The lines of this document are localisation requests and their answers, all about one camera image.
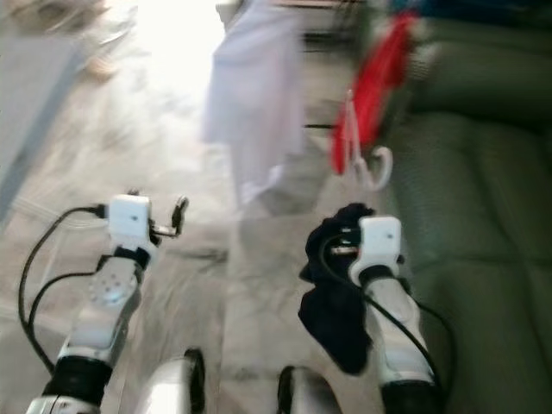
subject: gray table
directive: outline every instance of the gray table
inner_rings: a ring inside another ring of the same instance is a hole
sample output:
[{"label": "gray table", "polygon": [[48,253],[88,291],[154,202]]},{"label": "gray table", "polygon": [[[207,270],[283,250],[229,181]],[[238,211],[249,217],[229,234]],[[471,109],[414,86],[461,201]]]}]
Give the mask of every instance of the gray table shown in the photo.
[{"label": "gray table", "polygon": [[81,59],[77,42],[67,37],[0,36],[0,223]]}]

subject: white hook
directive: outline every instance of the white hook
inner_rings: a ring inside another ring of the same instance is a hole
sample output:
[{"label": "white hook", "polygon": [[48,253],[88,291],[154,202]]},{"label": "white hook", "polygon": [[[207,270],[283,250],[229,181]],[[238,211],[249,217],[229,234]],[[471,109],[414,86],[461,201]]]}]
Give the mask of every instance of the white hook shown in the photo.
[{"label": "white hook", "polygon": [[[376,147],[372,155],[381,159],[381,174],[379,179],[376,179],[369,170],[368,165],[361,154],[361,138],[359,137],[359,125],[356,119],[356,111],[354,109],[353,92],[347,93],[347,101],[345,103],[345,131],[350,134],[345,134],[345,168],[346,172],[352,170],[354,177],[352,180],[357,182],[365,191],[380,191],[382,190],[391,177],[393,168],[392,152],[388,147]],[[353,151],[349,155],[349,141],[353,142]]]}]

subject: black wire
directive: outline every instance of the black wire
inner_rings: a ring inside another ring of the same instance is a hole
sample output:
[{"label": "black wire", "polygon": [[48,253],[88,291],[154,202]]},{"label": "black wire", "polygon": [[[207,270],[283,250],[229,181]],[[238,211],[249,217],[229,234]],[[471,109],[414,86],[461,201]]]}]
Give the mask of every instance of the black wire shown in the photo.
[{"label": "black wire", "polygon": [[307,129],[333,129],[335,125],[331,123],[307,123],[303,125],[303,128]]},{"label": "black wire", "polygon": [[328,49],[305,49],[303,53],[327,53]]},{"label": "black wire", "polygon": [[56,219],[56,221],[52,223],[52,225],[49,227],[46,233],[44,233],[42,238],[34,245],[33,250],[31,250],[31,253],[28,256],[27,261],[25,262],[21,279],[19,281],[19,290],[17,293],[17,313],[19,316],[19,322],[21,323],[25,336],[27,337],[28,341],[33,347],[33,350],[41,359],[42,363],[44,364],[44,366],[46,367],[46,369],[50,374],[53,373],[53,363],[46,355],[46,352],[44,351],[42,346],[34,338],[31,330],[29,329],[28,322],[25,320],[25,285],[27,284],[28,271],[30,270],[31,265],[33,264],[33,260],[35,259],[35,256],[38,254],[42,245],[46,242],[48,237],[52,235],[52,233],[58,228],[61,222],[63,222],[71,214],[80,212],[80,211],[94,214],[97,211],[97,207],[77,207],[74,209],[70,209],[64,212],[63,214],[61,214],[61,216],[59,216]]},{"label": "black wire", "polygon": [[426,304],[418,302],[416,299],[414,299],[414,302],[416,302],[418,308],[420,308],[422,311],[429,313],[431,316],[437,319],[447,332],[448,344],[450,346],[450,370],[448,373],[447,388],[445,390],[445,400],[448,400],[455,385],[456,370],[458,369],[458,345],[456,342],[455,332],[453,331],[449,322],[444,317],[439,315],[439,313],[437,313],[435,310],[431,309]]},{"label": "black wire", "polygon": [[395,325],[405,336],[411,340],[411,342],[414,344],[414,346],[417,348],[417,350],[422,354],[424,359],[427,361],[428,365],[430,366],[430,370],[433,373],[433,380],[435,382],[437,390],[444,396],[444,389],[442,387],[442,381],[441,376],[437,372],[437,367],[433,359],[431,358],[430,353],[427,351],[424,345],[420,343],[420,341],[399,321],[397,320],[391,313],[389,313],[383,306],[378,304],[376,301],[374,301],[372,298],[370,298],[368,295],[364,294],[356,285],[353,285],[348,279],[342,279],[339,277],[338,274],[336,274],[331,267],[329,266],[328,262],[326,261],[326,258],[324,257],[326,247],[328,247],[329,243],[338,239],[342,238],[344,235],[333,235],[331,237],[328,237],[324,240],[322,243],[322,246],[320,247],[319,251],[319,259],[322,263],[322,266],[328,272],[328,274],[331,276],[332,279],[334,279],[336,282],[342,284],[343,286],[347,287],[350,291],[354,292],[355,294],[361,296],[361,298],[373,306],[379,313],[381,313],[389,322],[391,322],[393,325]]},{"label": "black wire", "polygon": [[50,279],[38,292],[36,297],[33,300],[33,304],[31,306],[31,311],[28,314],[28,329],[31,332],[31,335],[34,339],[36,339],[35,334],[35,318],[36,318],[36,312],[38,311],[38,306],[41,303],[42,297],[47,292],[47,290],[56,282],[59,282],[63,279],[68,278],[82,278],[86,276],[92,276],[94,272],[86,272],[86,273],[66,273],[62,274],[61,276],[56,276],[55,278]]}]

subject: red cloth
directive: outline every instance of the red cloth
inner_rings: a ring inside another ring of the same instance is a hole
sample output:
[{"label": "red cloth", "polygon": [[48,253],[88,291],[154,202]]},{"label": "red cloth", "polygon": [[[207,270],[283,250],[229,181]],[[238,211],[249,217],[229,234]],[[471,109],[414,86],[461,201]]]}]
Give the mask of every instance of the red cloth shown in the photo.
[{"label": "red cloth", "polygon": [[[403,12],[393,18],[389,35],[364,62],[353,85],[353,103],[361,145],[371,144],[376,139],[380,108],[387,89],[403,82],[408,54],[408,28],[415,18],[412,12]],[[331,151],[332,166],[339,174],[343,173],[344,168],[344,109],[345,105],[334,128]]]}]

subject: white plastic casing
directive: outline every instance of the white plastic casing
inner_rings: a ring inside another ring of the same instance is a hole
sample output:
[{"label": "white plastic casing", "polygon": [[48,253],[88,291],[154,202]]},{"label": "white plastic casing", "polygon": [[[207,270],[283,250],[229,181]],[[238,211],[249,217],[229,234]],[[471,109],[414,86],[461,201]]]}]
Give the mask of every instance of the white plastic casing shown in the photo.
[{"label": "white plastic casing", "polygon": [[111,237],[149,239],[149,198],[122,194],[113,197],[108,213]]},{"label": "white plastic casing", "polygon": [[363,217],[359,220],[362,231],[359,255],[349,267],[349,277],[360,286],[359,275],[373,266],[385,266],[398,276],[401,223],[393,216]]}]

